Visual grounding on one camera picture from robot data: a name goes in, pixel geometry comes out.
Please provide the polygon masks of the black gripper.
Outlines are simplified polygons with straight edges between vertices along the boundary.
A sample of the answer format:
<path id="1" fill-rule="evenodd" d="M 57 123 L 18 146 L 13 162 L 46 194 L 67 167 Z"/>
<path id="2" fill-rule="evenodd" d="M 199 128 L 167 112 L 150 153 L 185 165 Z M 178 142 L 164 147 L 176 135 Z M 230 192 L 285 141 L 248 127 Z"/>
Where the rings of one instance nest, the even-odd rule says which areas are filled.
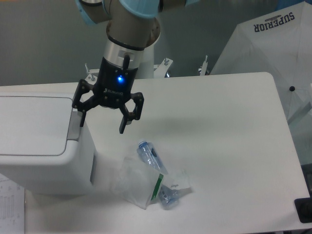
<path id="1" fill-rule="evenodd" d="M 110 63 L 106 58 L 103 58 L 95 85 L 89 84 L 84 79 L 78 82 L 72 107 L 82 113 L 80 127 L 84 126 L 87 112 L 98 105 L 120 109 L 123 115 L 119 127 L 120 134 L 124 133 L 126 125 L 130 125 L 133 120 L 140 120 L 144 104 L 143 93 L 137 92 L 131 94 L 138 69 L 129 68 L 129 56 L 125 56 L 121 61 L 122 65 L 117 66 Z M 90 91 L 93 91 L 94 95 L 86 101 L 81 101 L 82 95 Z M 130 99 L 135 104 L 132 112 L 129 112 L 125 105 Z"/>

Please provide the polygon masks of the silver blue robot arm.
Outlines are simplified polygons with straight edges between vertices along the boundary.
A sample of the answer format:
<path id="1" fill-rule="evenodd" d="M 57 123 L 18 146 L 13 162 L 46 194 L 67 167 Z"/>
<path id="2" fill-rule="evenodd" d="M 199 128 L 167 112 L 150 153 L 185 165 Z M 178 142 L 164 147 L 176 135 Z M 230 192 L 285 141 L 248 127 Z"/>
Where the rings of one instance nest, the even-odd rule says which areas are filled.
<path id="1" fill-rule="evenodd" d="M 160 34 L 157 15 L 176 7 L 194 4 L 193 0 L 77 0 L 77 8 L 86 23 L 107 22 L 107 43 L 95 84 L 81 79 L 75 90 L 72 107 L 86 114 L 97 107 L 120 109 L 123 118 L 119 132 L 139 120 L 144 96 L 131 89 L 142 62 L 144 50 Z"/>

